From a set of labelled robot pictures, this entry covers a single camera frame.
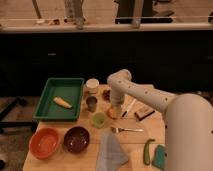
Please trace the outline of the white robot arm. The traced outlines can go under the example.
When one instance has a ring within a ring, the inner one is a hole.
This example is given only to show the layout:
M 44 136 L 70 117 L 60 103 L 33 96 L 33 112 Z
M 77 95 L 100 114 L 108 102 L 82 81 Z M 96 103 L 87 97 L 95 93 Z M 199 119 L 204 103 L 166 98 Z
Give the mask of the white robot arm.
M 129 95 L 160 112 L 165 123 L 164 171 L 213 171 L 213 106 L 203 97 L 176 95 L 131 81 L 129 70 L 108 76 L 113 106 Z

